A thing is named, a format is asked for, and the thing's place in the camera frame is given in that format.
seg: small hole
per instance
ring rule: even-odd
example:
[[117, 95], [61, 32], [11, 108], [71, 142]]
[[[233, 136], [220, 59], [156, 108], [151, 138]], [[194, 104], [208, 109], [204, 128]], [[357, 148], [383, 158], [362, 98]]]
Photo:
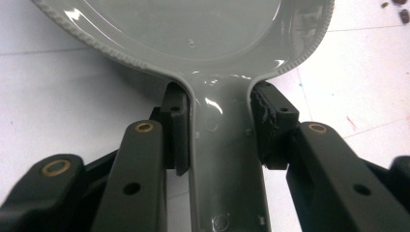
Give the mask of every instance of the small hole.
[[139, 183], [129, 183], [124, 187], [125, 195], [133, 195], [141, 190]]
[[150, 126], [148, 124], [144, 124], [144, 125], [139, 126], [139, 129], [142, 130], [142, 131], [146, 131], [149, 128], [150, 128]]
[[364, 185], [354, 185], [354, 186], [353, 186], [353, 189], [354, 189], [357, 193], [359, 193], [359, 194], [361, 194], [361, 195], [366, 195], [366, 196], [371, 195], [370, 189], [368, 189], [368, 188], [367, 188], [366, 186], [364, 186]]
[[310, 124], [308, 126], [312, 131], [318, 132], [318, 133], [325, 133], [327, 132], [327, 129], [323, 127], [322, 125], [319, 124]]
[[154, 125], [150, 123], [142, 123], [136, 126], [136, 131], [138, 132], [149, 132], [154, 128]]
[[171, 111], [172, 112], [180, 111], [180, 107], [174, 106], [174, 107], [171, 108]]

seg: glossy plastic surface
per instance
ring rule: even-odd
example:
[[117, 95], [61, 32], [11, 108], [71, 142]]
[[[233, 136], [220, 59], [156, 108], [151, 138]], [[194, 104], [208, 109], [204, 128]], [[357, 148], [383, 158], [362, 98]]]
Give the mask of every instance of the glossy plastic surface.
[[250, 90], [306, 60], [334, 0], [33, 0], [110, 58], [181, 84], [193, 231], [270, 231]]

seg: brass insert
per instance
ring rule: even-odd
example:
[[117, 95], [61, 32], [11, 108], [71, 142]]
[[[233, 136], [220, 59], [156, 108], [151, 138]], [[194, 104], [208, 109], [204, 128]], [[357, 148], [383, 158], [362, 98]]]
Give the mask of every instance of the brass insert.
[[42, 169], [43, 176], [53, 177], [58, 176], [70, 169], [72, 163], [67, 159], [59, 159], [49, 162]]
[[308, 127], [312, 131], [315, 131], [315, 132], [318, 132], [318, 133], [325, 133], [325, 132], [328, 131], [325, 127], [323, 127], [322, 125], [319, 125], [319, 124], [310, 124]]
[[136, 125], [136, 131], [138, 132], [149, 132], [152, 131], [154, 128], [154, 125], [150, 124], [150, 123], [141, 123]]

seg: white surface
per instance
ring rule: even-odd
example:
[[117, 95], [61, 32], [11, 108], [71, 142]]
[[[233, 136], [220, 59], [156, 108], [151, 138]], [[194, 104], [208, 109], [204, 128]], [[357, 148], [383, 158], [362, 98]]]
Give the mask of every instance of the white surface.
[[[334, 127], [359, 156], [388, 167], [410, 155], [410, 25], [382, 2], [337, 1], [318, 50], [272, 82], [301, 121]], [[2, 3], [9, 23], [0, 24], [0, 201], [44, 157], [74, 153], [88, 163], [117, 149], [164, 87], [146, 75], [130, 78], [142, 74], [85, 48], [30, 1]], [[169, 231], [188, 232], [188, 178], [167, 179]], [[265, 180], [273, 231], [299, 231], [284, 172], [265, 170]]]

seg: textured rim edge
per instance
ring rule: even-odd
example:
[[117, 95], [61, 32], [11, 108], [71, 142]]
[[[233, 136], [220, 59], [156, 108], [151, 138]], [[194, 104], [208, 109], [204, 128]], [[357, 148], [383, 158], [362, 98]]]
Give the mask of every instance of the textured rim edge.
[[296, 67], [304, 63], [308, 59], [308, 57], [310, 57], [311, 54], [313, 54], [313, 52], [317, 49], [317, 47], [323, 41], [323, 38], [325, 37], [326, 32], [328, 31], [329, 24], [331, 23], [331, 19], [332, 19], [334, 6], [335, 6], [335, 0], [329, 0], [329, 5], [325, 5], [325, 7], [327, 8], [324, 9], [324, 11], [326, 12], [323, 13], [323, 17], [324, 17], [323, 24], [322, 24], [323, 26], [321, 27], [321, 30], [317, 33], [316, 38], [314, 42], [312, 43], [312, 45], [310, 46], [310, 48], [304, 54], [302, 54], [300, 58], [294, 60], [288, 65], [285, 65], [284, 67], [277, 69], [278, 74], [276, 76], [282, 75], [284, 73], [287, 73], [295, 69]]
[[[97, 51], [101, 52], [102, 54], [111, 57], [113, 60], [119, 63], [122, 63], [124, 65], [137, 68], [143, 72], [148, 71], [150, 73], [160, 73], [160, 74], [165, 74], [165, 75], [167, 74], [167, 72], [163, 71], [159, 67], [139, 61], [129, 55], [124, 54], [121, 51], [118, 51], [107, 45], [104, 45], [98, 40], [95, 40], [93, 37], [89, 36], [87, 33], [82, 31], [81, 29], [74, 27], [69, 21], [67, 21], [65, 18], [60, 16], [57, 12], [53, 11], [53, 9], [51, 9], [44, 0], [32, 0], [32, 1], [40, 10], [42, 10], [49, 18], [55, 21], [65, 31], [69, 32], [71, 35], [75, 36], [80, 41], [84, 42], [85, 44], [95, 48]], [[321, 28], [321, 31], [318, 32], [315, 38], [315, 41], [312, 43], [311, 47], [304, 54], [302, 54], [300, 58], [294, 60], [290, 64], [284, 67], [281, 67], [277, 69], [275, 72], [273, 72], [273, 75], [270, 78], [274, 78], [278, 75], [282, 75], [284, 73], [287, 73], [295, 69], [296, 67], [301, 65], [304, 61], [306, 61], [306, 59], [311, 54], [313, 54], [313, 52], [320, 45], [320, 43], [322, 42], [323, 38], [326, 35], [326, 32], [328, 30], [329, 24], [332, 19], [334, 5], [335, 5], [335, 0], [329, 0], [329, 4], [325, 5], [325, 7], [327, 8], [325, 8], [326, 12], [323, 13], [324, 15], [323, 26]]]

